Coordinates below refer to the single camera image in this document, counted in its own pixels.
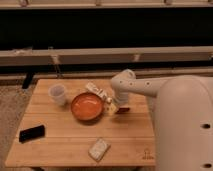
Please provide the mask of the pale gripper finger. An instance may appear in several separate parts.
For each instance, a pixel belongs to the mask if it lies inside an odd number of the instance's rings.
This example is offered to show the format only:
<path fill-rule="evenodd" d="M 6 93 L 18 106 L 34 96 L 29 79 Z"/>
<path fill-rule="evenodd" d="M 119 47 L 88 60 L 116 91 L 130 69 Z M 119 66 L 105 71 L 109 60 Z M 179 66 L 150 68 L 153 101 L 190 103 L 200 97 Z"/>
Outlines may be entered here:
<path fill-rule="evenodd" d="M 114 103 L 111 103 L 107 106 L 106 112 L 108 115 L 112 116 L 118 111 L 118 106 Z"/>

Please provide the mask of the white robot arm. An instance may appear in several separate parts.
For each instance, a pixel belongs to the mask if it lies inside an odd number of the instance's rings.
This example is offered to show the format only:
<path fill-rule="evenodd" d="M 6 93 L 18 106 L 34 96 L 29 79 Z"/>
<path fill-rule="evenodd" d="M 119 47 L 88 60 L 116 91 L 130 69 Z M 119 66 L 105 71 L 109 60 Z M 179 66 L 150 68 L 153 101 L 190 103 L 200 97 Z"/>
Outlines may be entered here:
<path fill-rule="evenodd" d="M 213 171 L 213 77 L 138 79 L 126 69 L 110 84 L 120 104 L 130 93 L 156 99 L 156 171 Z"/>

